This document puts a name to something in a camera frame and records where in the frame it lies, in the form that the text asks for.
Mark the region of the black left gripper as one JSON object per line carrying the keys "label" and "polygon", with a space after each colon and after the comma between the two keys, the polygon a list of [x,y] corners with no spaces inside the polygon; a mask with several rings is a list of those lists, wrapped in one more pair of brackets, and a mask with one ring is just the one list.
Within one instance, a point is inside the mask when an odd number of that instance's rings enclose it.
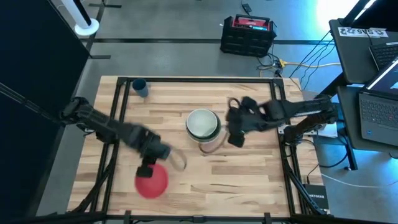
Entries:
{"label": "black left gripper", "polygon": [[168,158],[171,147],[161,141],[161,137],[141,125],[133,125],[132,148],[137,150],[144,157],[141,165],[136,170],[137,177],[152,177],[156,159]]}

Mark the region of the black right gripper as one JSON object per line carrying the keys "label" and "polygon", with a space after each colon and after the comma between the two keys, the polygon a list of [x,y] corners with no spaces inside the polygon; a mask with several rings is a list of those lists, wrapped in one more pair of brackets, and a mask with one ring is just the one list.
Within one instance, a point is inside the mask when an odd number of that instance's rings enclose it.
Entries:
{"label": "black right gripper", "polygon": [[251,97],[244,96],[228,99],[226,127],[230,132],[228,143],[235,147],[243,147],[245,133],[252,131],[264,132],[271,128],[270,118],[266,114],[266,106],[270,102],[258,103]]}

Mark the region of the red-orange plastic bowl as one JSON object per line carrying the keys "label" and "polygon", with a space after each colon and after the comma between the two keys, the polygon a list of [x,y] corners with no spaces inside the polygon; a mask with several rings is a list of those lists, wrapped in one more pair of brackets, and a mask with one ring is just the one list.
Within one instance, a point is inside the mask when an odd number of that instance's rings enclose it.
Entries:
{"label": "red-orange plastic bowl", "polygon": [[138,194],[144,198],[157,198],[161,196],[169,184],[167,169],[160,165],[150,165],[153,170],[151,177],[135,176],[134,185]]}

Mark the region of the white plastic bowl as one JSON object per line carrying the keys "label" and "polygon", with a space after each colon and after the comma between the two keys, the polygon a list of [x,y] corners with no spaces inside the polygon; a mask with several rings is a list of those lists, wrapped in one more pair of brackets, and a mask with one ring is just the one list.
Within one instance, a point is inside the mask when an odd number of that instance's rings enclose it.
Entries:
{"label": "white plastic bowl", "polygon": [[193,110],[187,117],[185,127],[188,135],[198,142],[208,142],[221,131],[221,121],[216,113],[208,109]]}

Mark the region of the green plastic bowl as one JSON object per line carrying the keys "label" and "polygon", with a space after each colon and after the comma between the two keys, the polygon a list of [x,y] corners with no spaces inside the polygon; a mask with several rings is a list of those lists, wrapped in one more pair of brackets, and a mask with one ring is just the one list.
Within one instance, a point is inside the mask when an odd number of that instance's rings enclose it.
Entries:
{"label": "green plastic bowl", "polygon": [[212,142],[221,132],[221,124],[216,121],[190,121],[186,122],[186,130],[190,138],[196,142]]}

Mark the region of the blue plastic cup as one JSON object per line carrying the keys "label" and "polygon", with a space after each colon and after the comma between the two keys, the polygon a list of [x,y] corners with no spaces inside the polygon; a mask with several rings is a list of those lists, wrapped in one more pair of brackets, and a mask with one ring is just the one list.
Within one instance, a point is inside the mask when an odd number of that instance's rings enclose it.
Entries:
{"label": "blue plastic cup", "polygon": [[146,98],[149,95],[149,89],[147,86],[147,82],[143,78],[137,78],[132,83],[132,89],[136,92],[136,94],[142,98]]}

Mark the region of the black desk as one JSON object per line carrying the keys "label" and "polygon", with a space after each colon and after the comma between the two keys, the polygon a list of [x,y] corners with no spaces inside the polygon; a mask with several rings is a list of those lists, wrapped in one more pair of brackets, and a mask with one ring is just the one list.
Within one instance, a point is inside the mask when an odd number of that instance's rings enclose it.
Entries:
{"label": "black desk", "polygon": [[369,38],[366,34],[362,37],[347,37],[340,36],[341,24],[338,20],[330,20],[329,26],[343,69],[343,76],[349,84],[367,83],[378,73],[379,70],[369,49],[371,44],[398,41],[398,32],[387,32],[388,37]]}
{"label": "black desk", "polygon": [[364,151],[379,151],[398,156],[398,147],[363,139],[359,114],[359,87],[338,86],[337,95],[343,113],[346,132],[353,148]]}

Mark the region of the black laptop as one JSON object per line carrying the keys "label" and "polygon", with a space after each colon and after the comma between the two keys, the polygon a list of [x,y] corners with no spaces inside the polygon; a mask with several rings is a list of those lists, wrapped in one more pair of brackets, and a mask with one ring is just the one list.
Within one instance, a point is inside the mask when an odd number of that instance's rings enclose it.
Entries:
{"label": "black laptop", "polygon": [[358,93],[362,138],[398,147],[398,57]]}

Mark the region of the white and black tower fan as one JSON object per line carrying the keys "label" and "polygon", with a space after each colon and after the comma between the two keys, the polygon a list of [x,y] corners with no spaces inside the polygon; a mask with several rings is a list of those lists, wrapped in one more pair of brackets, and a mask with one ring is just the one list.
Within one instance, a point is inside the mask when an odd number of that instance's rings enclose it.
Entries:
{"label": "white and black tower fan", "polygon": [[81,36],[90,36],[98,31],[100,23],[91,18],[80,0],[61,0],[66,10],[75,21],[74,31]]}

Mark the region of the white paper label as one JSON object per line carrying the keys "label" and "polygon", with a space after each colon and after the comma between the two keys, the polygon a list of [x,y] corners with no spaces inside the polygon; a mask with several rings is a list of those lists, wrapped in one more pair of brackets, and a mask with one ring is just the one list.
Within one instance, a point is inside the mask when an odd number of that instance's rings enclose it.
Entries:
{"label": "white paper label", "polygon": [[374,29],[357,29],[351,27],[339,27],[338,33],[342,37],[372,37],[372,38],[388,38],[388,34],[384,30]]}

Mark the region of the dark partition panel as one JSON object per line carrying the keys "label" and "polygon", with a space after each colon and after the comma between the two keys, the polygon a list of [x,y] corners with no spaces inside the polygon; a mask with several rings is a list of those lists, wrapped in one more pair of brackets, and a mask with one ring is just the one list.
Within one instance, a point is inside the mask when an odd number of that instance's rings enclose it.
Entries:
{"label": "dark partition panel", "polygon": [[64,128],[56,123],[88,60],[50,0],[0,0],[0,222],[34,215]]}

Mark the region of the black keyboard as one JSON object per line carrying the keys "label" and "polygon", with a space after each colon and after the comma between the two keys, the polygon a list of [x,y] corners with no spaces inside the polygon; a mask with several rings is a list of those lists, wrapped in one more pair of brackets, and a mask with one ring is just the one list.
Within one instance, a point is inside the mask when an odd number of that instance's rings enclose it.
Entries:
{"label": "black keyboard", "polygon": [[398,57],[398,42],[371,45],[369,51],[377,69],[381,70]]}

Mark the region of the black aluminium table frame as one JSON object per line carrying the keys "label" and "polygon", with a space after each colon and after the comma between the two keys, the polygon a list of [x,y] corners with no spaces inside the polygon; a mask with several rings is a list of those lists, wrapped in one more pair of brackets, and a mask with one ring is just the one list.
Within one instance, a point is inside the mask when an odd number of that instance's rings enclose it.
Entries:
{"label": "black aluminium table frame", "polygon": [[131,88],[133,77],[103,77],[95,107],[112,117],[142,121],[164,141],[186,154],[188,166],[178,172],[166,164],[169,184],[155,199],[140,196],[134,186],[138,155],[125,144],[101,145],[88,136],[70,197],[70,211],[19,220],[19,224],[79,224],[124,220],[147,224],[176,222],[261,222],[301,224],[389,224],[308,214],[299,192],[302,171],[317,161],[312,146],[291,157],[277,131],[252,133],[242,148],[223,146],[202,154],[188,137],[185,120],[199,108],[226,113],[227,100],[249,95],[256,100],[297,100],[292,83],[280,78],[150,77],[148,99]]}

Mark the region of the black Netgear network switch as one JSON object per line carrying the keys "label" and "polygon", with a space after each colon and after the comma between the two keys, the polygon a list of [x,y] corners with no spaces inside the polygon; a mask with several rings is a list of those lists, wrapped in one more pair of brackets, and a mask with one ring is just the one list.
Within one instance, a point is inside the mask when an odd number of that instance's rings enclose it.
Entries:
{"label": "black Netgear network switch", "polygon": [[328,197],[326,187],[323,185],[303,185],[307,190],[310,198],[323,210],[329,210]]}

